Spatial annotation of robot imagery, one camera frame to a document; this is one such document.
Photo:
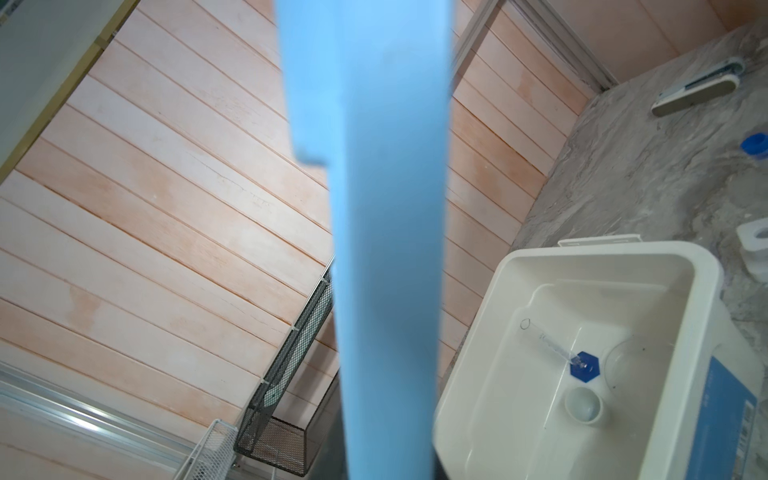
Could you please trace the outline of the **clear glass petri dish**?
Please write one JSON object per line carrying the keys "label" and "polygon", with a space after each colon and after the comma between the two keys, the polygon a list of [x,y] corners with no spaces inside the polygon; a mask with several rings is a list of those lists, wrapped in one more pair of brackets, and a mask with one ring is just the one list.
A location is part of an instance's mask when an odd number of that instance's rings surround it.
{"label": "clear glass petri dish", "polygon": [[661,389],[675,345],[649,336],[632,336],[606,356],[603,374],[610,390],[626,389],[638,381],[641,388]]}

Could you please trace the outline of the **blue capped test tube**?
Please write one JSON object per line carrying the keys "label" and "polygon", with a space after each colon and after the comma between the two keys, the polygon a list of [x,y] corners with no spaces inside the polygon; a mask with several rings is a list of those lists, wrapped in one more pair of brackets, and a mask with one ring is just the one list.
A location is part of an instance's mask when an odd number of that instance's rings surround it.
{"label": "blue capped test tube", "polygon": [[768,158],[768,135],[766,133],[750,135],[741,142],[740,148],[745,154],[756,160],[766,160]]}

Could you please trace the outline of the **small white dish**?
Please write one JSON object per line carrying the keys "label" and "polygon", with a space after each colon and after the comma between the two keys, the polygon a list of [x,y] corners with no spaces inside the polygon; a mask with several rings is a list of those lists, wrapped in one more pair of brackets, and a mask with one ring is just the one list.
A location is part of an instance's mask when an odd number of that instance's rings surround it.
{"label": "small white dish", "polygon": [[607,420],[608,410],[603,399],[593,390],[576,387],[569,390],[564,398],[568,415],[577,423],[597,427]]}

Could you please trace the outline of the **white plastic storage bin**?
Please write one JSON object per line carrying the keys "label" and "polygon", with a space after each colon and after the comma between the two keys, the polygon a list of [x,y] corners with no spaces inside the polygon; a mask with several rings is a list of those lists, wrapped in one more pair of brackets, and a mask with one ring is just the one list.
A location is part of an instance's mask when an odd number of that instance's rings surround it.
{"label": "white plastic storage bin", "polygon": [[[742,479],[764,366],[731,319],[724,271],[682,241],[603,237],[521,249],[498,265],[437,407],[434,444],[450,479]],[[583,383],[520,331],[523,318],[599,359]],[[610,390],[607,354],[632,336],[670,341],[661,389]],[[566,393],[608,410],[575,422]]]}

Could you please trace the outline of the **blue base glass cylinder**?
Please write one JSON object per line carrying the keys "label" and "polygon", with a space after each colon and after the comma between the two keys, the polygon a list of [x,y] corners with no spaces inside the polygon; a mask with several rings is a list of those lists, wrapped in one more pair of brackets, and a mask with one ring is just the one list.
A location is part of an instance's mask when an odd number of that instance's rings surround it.
{"label": "blue base glass cylinder", "polygon": [[548,333],[536,325],[530,318],[523,318],[519,324],[520,331],[543,345],[546,349],[561,358],[569,367],[572,377],[583,383],[600,376],[599,359],[585,351],[574,353],[555,341]]}

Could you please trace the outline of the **blue plastic bin lid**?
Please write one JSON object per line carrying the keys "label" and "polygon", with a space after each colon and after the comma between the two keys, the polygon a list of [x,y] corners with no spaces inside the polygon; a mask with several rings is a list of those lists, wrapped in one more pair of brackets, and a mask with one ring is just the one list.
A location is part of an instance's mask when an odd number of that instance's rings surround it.
{"label": "blue plastic bin lid", "polygon": [[347,471],[431,479],[454,7],[275,11],[293,154],[327,173]]}

